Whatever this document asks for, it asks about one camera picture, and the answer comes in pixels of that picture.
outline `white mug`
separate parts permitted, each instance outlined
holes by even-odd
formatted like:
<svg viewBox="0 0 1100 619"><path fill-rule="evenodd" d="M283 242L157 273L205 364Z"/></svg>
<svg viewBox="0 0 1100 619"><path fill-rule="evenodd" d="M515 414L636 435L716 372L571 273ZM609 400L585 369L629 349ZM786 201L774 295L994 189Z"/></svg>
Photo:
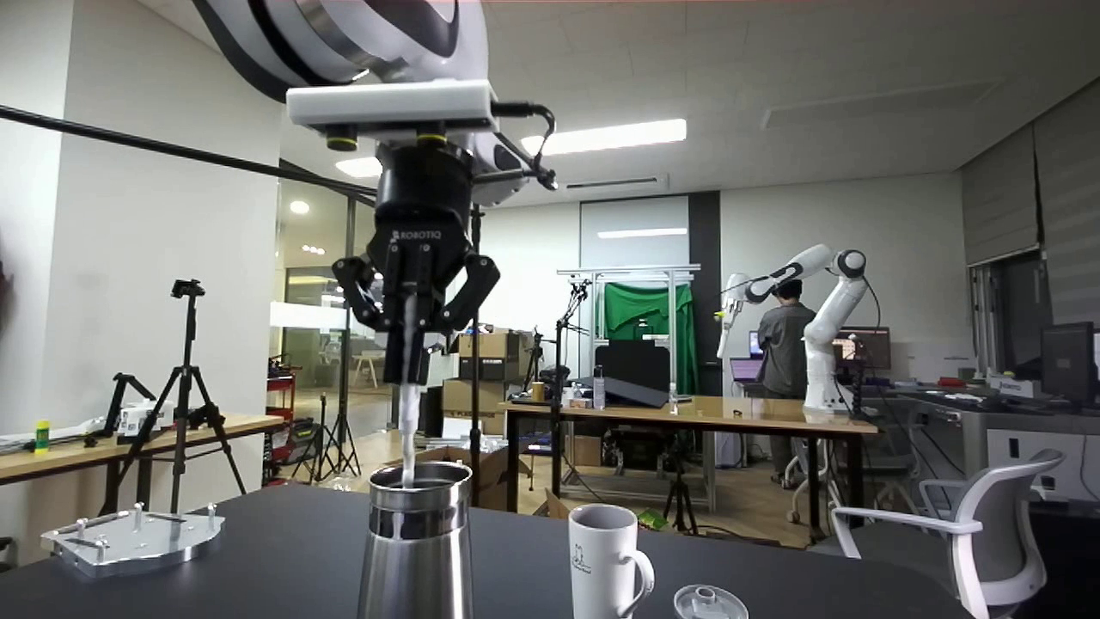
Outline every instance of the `white mug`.
<svg viewBox="0 0 1100 619"><path fill-rule="evenodd" d="M652 593L652 564L636 539L638 521L629 509L571 509L573 619L625 619Z"/></svg>

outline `computer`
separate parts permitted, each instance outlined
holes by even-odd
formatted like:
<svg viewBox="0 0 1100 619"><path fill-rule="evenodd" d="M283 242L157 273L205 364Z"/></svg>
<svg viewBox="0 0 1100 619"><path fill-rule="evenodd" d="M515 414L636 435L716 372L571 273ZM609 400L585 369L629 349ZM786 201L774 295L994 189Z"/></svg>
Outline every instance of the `computer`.
<svg viewBox="0 0 1100 619"><path fill-rule="evenodd" d="M843 342L851 345L851 357L835 349L835 364L860 363L866 376L891 376L891 326L843 326L832 345Z"/></svg>
<svg viewBox="0 0 1100 619"><path fill-rule="evenodd" d="M605 379L609 402L667 405L667 349L652 342L609 342L593 349L593 364Z"/></svg>
<svg viewBox="0 0 1100 619"><path fill-rule="evenodd" d="M1041 332L1041 396L1077 410L1097 405L1094 324L1055 324Z"/></svg>
<svg viewBox="0 0 1100 619"><path fill-rule="evenodd" d="M762 357L727 357L727 372L736 382L760 382Z"/></svg>

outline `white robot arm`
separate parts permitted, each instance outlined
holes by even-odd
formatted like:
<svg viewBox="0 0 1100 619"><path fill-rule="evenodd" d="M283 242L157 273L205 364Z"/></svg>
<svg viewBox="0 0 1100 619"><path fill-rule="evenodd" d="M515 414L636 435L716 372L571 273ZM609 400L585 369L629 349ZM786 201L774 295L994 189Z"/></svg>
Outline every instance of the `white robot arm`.
<svg viewBox="0 0 1100 619"><path fill-rule="evenodd" d="M829 420L835 410L843 410L832 337L840 333L840 326L844 326L866 291L866 255L857 247L843 250L835 259L835 277L835 290L822 303L817 318L805 326L807 384L801 405L807 420Z"/></svg>
<svg viewBox="0 0 1100 619"><path fill-rule="evenodd" d="M727 333L736 318L744 303L762 303L775 282L786 278L810 278L835 265L835 290L817 306L813 319L805 326L805 363L807 363L807 389L805 389L805 410L810 420L829 420L840 405L840 384L835 384L835 357L832 357L832 337L843 332L843 324L851 318L866 291L866 255L849 247L843 255L832 255L825 246L805 247L786 265L779 265L770 277L743 278L732 277L725 282L723 295L723 345L719 356L725 363L723 372L727 372Z"/></svg>
<svg viewBox="0 0 1100 619"><path fill-rule="evenodd" d="M791 262L783 262L775 273L744 278L744 277L727 277L723 287L723 337L719 337L719 357L723 357L723 376L727 376L727 363L732 363L732 326L739 319L739 314L744 310L744 303L762 303L770 295L770 290L783 278L807 278L813 273L822 273L829 265L832 250L825 246L810 246L805 250L796 250Z"/></svg>
<svg viewBox="0 0 1100 619"><path fill-rule="evenodd" d="M390 140L447 132L480 175L480 207L519 192L530 175L552 181L496 133L497 115L549 109L496 108L480 0L196 0L196 12L232 68L335 153L369 133L388 160Z"/></svg>

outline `wooden desk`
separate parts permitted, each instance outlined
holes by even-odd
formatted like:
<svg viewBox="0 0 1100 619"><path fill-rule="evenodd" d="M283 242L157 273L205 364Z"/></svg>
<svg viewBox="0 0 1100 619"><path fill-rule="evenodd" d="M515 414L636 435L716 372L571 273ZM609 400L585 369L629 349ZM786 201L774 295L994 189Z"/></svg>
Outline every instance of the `wooden desk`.
<svg viewBox="0 0 1100 619"><path fill-rule="evenodd" d="M549 405L515 405L507 402L507 507L519 501L519 436L523 424L545 420ZM783 435L807 442L807 471L817 471L817 452L810 446L817 436L844 442L844 469L849 469L849 501L861 507L861 436L874 436L875 428L849 418L832 418L829 424L807 424L796 400L723 400L723 396L689 396L688 402L641 410L641 405L609 405L609 410L573 410L563 405L559 420L609 420L609 424L638 424L638 428L676 428L676 429L723 429L723 435ZM559 497L559 429L552 429L552 465L549 490ZM810 501L810 535L822 535L817 512L817 475L807 475L807 501Z"/></svg>
<svg viewBox="0 0 1100 619"><path fill-rule="evenodd" d="M269 414L283 420L295 420L299 405L299 379L295 376L270 376L269 379Z"/></svg>
<svg viewBox="0 0 1100 619"><path fill-rule="evenodd" d="M252 436L252 435L269 435L285 428L278 418L228 418L228 442L232 436ZM188 429L184 444L212 444L215 435L210 428ZM149 469L153 453L164 453L174 446L174 435L157 435L143 444L139 461L136 461L136 501L149 501ZM48 453L0 453L0 486L26 482L26 478L45 478L45 475L60 475L60 471L80 471L80 469L106 469L106 509L118 509L118 471L128 458L131 444L118 442L95 442L95 446L81 444L54 444Z"/></svg>

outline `black tabletop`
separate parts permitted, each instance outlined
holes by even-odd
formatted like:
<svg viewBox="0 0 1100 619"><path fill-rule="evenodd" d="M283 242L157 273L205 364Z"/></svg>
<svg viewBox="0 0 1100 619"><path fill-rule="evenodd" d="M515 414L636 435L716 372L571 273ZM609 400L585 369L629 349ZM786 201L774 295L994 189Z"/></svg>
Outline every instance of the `black tabletop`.
<svg viewBox="0 0 1100 619"><path fill-rule="evenodd" d="M87 583L54 561L0 575L0 616L157 619L353 619L369 556L369 498L324 490L269 490L220 509L228 526L205 556L167 575ZM469 512L477 619L567 619L567 526L537 516ZM754 619L966 619L938 586L881 564L739 539L641 535L656 593L636 619L672 616L681 586L723 586Z"/></svg>

